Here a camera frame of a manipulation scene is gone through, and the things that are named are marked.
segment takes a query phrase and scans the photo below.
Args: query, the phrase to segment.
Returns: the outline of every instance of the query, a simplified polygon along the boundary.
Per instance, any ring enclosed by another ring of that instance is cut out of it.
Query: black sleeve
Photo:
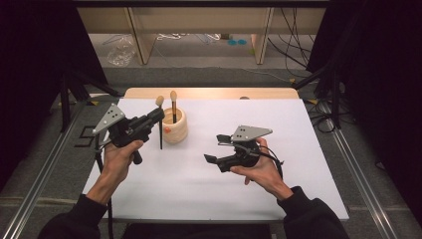
[[[335,213],[320,199],[309,200],[300,187],[292,188],[293,196],[277,200],[285,210],[285,232],[288,239],[348,238]]]
[[[52,218],[38,238],[100,238],[99,223],[105,213],[106,206],[81,195],[74,208]]]

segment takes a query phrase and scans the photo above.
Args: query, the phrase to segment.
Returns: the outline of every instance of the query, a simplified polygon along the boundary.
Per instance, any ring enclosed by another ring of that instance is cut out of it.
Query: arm
[[[80,196],[70,212],[52,218],[38,238],[100,238],[98,224],[106,213],[106,204],[126,179],[133,161],[132,153],[142,145],[140,140],[121,148],[109,143],[105,147],[103,172],[94,186],[87,195]]]
[[[257,138],[257,143],[261,152],[269,153],[265,139]],[[246,185],[254,180],[277,198],[287,214],[284,224],[289,239],[348,238],[334,212],[319,199],[309,200],[300,187],[286,186],[269,158],[261,156],[253,167],[233,166],[230,170],[244,175]]]

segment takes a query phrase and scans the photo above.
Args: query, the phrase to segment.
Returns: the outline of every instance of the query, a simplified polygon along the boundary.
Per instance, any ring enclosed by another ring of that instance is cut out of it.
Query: silver metal plate
[[[111,104],[109,109],[106,111],[105,115],[103,116],[102,120],[93,129],[93,135],[100,133],[104,129],[109,128],[119,120],[124,118],[124,112],[116,104]]]
[[[249,141],[272,132],[269,128],[239,125],[232,135],[232,141]]]

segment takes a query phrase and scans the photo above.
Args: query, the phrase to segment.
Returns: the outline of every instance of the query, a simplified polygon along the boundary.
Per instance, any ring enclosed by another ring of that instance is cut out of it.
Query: hand
[[[128,174],[133,161],[133,153],[143,146],[143,141],[136,140],[125,147],[116,147],[112,143],[105,146],[105,164],[96,184],[87,193],[87,198],[106,205],[117,187]]]
[[[261,146],[261,152],[269,154],[267,141],[262,137],[257,138],[256,141]],[[254,180],[279,200],[284,200],[293,195],[280,177],[274,162],[265,156],[260,156],[257,164],[253,167],[232,166],[230,171],[244,175],[245,185]]]

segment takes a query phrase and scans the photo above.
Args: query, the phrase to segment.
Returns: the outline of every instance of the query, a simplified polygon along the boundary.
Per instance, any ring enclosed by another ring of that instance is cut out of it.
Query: person's right hand
[[[269,154],[267,141],[262,137],[257,138],[256,141],[261,147],[261,152]],[[280,177],[274,162],[265,156],[260,156],[257,164],[253,167],[232,166],[230,171],[244,175],[245,185],[253,180],[279,200],[284,200],[293,195]]]

